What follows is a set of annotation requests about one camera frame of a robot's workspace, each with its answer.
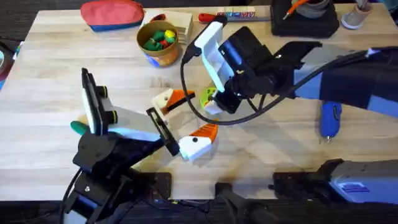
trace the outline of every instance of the blue marker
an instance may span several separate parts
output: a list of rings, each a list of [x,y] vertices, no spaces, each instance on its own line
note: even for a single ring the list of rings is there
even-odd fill
[[[340,129],[341,112],[342,108],[339,103],[325,101],[322,105],[320,132],[328,143],[337,135]]]

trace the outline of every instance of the orange pen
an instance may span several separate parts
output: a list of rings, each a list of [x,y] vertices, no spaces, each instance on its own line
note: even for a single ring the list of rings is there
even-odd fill
[[[302,4],[305,4],[309,0],[298,0],[296,3],[293,4],[293,6],[286,12],[286,15],[284,16],[283,20],[285,20],[291,13],[293,13],[297,7],[301,6]]]

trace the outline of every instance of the orange and white object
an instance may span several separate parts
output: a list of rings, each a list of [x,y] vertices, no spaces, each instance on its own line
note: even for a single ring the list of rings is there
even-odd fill
[[[181,156],[189,161],[194,161],[204,153],[211,150],[211,144],[217,137],[218,125],[206,124],[192,132],[189,136],[181,138],[178,142]]]
[[[195,97],[194,91],[188,90],[188,94],[190,98]],[[183,90],[173,89],[168,89],[152,99],[152,105],[165,124],[167,124],[165,115],[168,114],[170,110],[176,108],[184,102],[185,95]]]
[[[195,92],[188,90],[190,98],[195,97]],[[167,115],[172,109],[184,103],[185,95],[183,90],[168,89],[152,99],[152,104],[163,122],[167,125]],[[218,125],[206,124],[196,131],[181,138],[178,142],[181,156],[185,160],[194,161],[204,153],[211,150],[211,144],[216,139]]]

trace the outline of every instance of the red pencil case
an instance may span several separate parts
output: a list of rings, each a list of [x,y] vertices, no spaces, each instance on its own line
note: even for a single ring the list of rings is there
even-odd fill
[[[144,10],[131,0],[99,0],[84,3],[81,16],[95,32],[124,29],[141,24]]]

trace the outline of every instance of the sticker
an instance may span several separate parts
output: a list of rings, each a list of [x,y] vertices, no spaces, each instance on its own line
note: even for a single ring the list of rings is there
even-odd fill
[[[346,193],[369,192],[369,189],[360,182],[345,182],[338,184],[338,186],[341,190],[344,190]]]

